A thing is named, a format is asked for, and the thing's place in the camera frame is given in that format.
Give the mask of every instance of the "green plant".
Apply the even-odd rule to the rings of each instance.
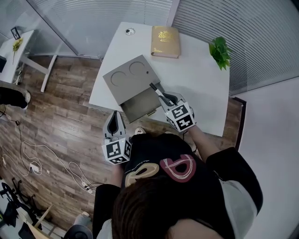
[[[210,54],[219,65],[220,70],[226,69],[226,66],[230,66],[229,60],[231,59],[228,52],[232,50],[228,48],[225,39],[217,37],[209,43]]]

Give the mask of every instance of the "black sleeve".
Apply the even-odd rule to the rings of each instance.
[[[97,238],[104,222],[111,218],[113,204],[120,190],[111,184],[97,187],[93,209],[93,238]]]
[[[263,205],[263,193],[256,175],[235,148],[213,154],[206,160],[207,167],[223,181],[238,181],[250,194],[257,212]]]

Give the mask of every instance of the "picture frame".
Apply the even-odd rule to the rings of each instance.
[[[14,28],[11,29],[10,31],[11,31],[11,33],[13,34],[13,36],[14,36],[14,38],[15,38],[16,40],[18,40],[18,39],[21,38],[21,36],[20,36],[20,34],[19,34],[18,30],[17,30],[17,27],[14,27]]]

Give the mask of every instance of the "white cable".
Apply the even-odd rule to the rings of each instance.
[[[22,143],[22,148],[23,148],[23,153],[24,153],[27,157],[28,157],[28,155],[27,155],[27,154],[25,153],[25,151],[24,151],[24,143],[26,143],[26,144],[28,144],[28,145],[30,145],[30,146],[34,146],[34,147],[46,147],[48,150],[50,150],[50,151],[55,155],[55,157],[61,162],[61,164],[64,166],[65,170],[72,176],[72,178],[73,178],[73,180],[75,181],[75,183],[76,183],[81,189],[83,189],[85,192],[88,192],[88,191],[87,191],[85,188],[83,188],[83,187],[82,187],[82,186],[75,180],[73,174],[74,174],[77,178],[79,178],[79,179],[81,180],[82,183],[83,183],[84,181],[82,180],[82,178],[80,178],[77,174],[75,174],[75,173],[70,169],[70,164],[71,164],[71,163],[74,163],[75,165],[77,165],[77,167],[79,168],[79,170],[81,171],[82,175],[83,175],[84,178],[87,180],[87,182],[89,182],[90,185],[94,186],[94,185],[91,184],[90,181],[86,178],[85,174],[83,173],[82,169],[79,167],[79,165],[78,165],[77,163],[75,163],[75,162],[69,162],[69,166],[68,166],[69,169],[67,169],[66,166],[64,165],[64,163],[60,160],[60,158],[58,158],[58,156],[54,153],[54,151],[51,150],[48,146],[46,146],[46,145],[33,145],[33,144],[29,144],[28,142],[24,141],[24,142]],[[15,162],[14,162],[8,155],[3,155],[3,156],[7,156],[7,157],[14,163],[14,166],[16,167],[16,169],[19,171],[19,173],[20,173],[23,177],[26,177],[26,176],[29,175],[29,172],[28,172],[26,175],[22,174],[22,173],[20,172],[20,170],[17,168]],[[43,173],[43,166],[42,166],[40,160],[39,160],[38,158],[36,158],[36,157],[29,158],[29,159],[37,159],[37,160],[38,160],[38,162],[37,162],[37,161],[32,161],[30,164],[32,164],[32,163],[36,163],[38,166],[40,166],[40,171],[41,171],[40,174],[35,173],[34,170],[33,170],[33,172],[34,172],[36,175],[41,175],[41,174]]]

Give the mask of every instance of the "beige book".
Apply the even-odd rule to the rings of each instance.
[[[180,54],[178,30],[172,27],[153,26],[151,55],[178,58]]]

